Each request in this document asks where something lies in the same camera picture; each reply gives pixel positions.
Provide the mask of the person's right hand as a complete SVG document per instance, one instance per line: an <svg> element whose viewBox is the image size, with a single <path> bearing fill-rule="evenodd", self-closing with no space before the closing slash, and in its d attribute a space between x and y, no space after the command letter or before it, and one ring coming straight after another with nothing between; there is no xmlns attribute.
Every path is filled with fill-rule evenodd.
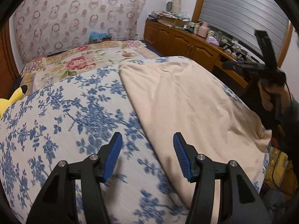
<svg viewBox="0 0 299 224"><path fill-rule="evenodd" d="M283 114L292 105L292 95L286 84L269 86L259 81L258 87L261 103L266 111L276 110L277 113Z"/></svg>

